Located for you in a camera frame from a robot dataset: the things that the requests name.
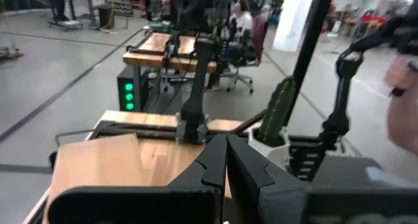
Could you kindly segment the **black office chair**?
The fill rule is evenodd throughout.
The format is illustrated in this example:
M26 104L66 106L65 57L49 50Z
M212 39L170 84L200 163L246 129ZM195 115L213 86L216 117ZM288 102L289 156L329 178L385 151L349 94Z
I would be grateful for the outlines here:
M258 67L260 64L249 29L246 29L243 35L238 39L223 43L219 60L227 63L228 67L234 68L234 72L223 73L220 75L222 78L229 79L226 91L230 92L236 87L238 82L241 82L248 87L249 94L254 92L253 78L240 74L240 69Z

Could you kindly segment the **wooden workstation table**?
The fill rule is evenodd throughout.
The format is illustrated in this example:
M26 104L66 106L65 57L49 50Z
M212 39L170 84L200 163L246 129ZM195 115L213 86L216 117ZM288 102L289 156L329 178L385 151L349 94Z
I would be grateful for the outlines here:
M184 71L184 72L194 72L197 66L197 55L195 52L195 41L198 38L207 39L209 41L213 40L208 39L206 37L181 37L177 36L178 39L185 41L185 45L180 45L180 48L187 48L193 47L192 52L188 54L180 54L176 57L166 57L166 51L164 52L157 52L152 50L138 50L136 48L129 48L128 51L123 55L123 61L130 66L134 66L134 80L133 80L133 89L135 94L135 111L137 111L137 107L139 106L139 100L137 97L140 94L140 76L141 76L141 66L150 66L150 67L158 67L174 69L177 71ZM215 50L215 43L213 44L213 56ZM217 68L217 64L215 61L212 60L208 64L206 72L214 72Z

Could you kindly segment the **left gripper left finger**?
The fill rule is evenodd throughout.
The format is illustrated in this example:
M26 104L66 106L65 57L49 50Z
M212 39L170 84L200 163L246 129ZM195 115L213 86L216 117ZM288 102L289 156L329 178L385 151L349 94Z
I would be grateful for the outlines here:
M225 195L227 151L226 135L215 136L199 156L168 186L190 191L207 189L223 198Z

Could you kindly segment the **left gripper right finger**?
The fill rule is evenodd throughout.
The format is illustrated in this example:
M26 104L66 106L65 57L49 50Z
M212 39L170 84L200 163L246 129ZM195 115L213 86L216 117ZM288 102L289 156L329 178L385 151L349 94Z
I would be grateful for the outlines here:
M284 171L235 135L227 173L244 224L307 224L308 184Z

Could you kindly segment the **black waste bin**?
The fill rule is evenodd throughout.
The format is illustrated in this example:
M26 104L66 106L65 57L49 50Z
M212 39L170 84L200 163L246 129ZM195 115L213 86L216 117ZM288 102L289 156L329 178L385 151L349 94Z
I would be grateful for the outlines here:
M101 29L112 29L114 27L114 15L111 5L99 5L99 27Z

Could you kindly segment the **wooden shelf with black legs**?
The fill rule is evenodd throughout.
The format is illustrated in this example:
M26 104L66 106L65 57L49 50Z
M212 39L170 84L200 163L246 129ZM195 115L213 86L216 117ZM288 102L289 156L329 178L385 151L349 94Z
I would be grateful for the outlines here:
M49 199L82 186L149 186L170 142L134 134L66 144L58 149Z

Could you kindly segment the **white hexagonal plant pot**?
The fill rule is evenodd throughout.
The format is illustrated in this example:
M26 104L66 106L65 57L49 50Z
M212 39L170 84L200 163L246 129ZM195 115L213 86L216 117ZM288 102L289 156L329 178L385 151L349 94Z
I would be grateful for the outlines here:
M279 135L283 139L283 142L278 147L270 147L262 142L259 142L255 136L258 131L258 127L252 127L248 133L248 144L258 151L261 155L269 159L272 163L277 165L283 170L286 170L286 166L289 164L289 147L291 142L287 133L287 128L283 127Z

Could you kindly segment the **black equipment stand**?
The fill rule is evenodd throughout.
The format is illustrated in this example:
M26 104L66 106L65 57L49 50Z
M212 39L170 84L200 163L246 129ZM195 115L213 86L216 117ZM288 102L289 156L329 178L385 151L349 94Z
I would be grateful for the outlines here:
M52 19L48 21L49 28L58 27L64 31L83 29L84 25L76 18L73 0L68 0L71 16L65 15L66 0L48 0L52 10Z

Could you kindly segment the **person's hand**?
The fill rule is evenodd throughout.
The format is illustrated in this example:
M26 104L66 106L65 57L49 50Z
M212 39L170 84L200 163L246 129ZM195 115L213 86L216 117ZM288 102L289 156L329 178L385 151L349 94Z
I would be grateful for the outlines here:
M385 76L388 86L405 90L391 99L387 130L392 142L418 157L418 72L408 67L411 61L418 62L418 57L399 55Z

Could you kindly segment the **green cactus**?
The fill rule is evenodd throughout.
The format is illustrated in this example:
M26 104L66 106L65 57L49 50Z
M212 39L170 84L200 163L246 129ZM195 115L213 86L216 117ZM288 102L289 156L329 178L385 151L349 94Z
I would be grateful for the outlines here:
M292 76L286 77L276 86L256 137L259 142L273 148L285 144L280 131L285 125L294 94L295 79Z

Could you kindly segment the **black computer tower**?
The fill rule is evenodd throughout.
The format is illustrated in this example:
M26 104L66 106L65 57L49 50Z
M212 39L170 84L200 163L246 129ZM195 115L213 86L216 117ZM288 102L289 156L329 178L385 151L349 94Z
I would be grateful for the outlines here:
M118 99L121 111L135 111L135 94L133 89L133 77L134 67L126 66L119 75L117 75L118 85ZM144 73L140 76L140 94L137 97L139 100L139 106L137 111L141 112L144 110L146 101L148 100L149 89L148 89L148 73Z

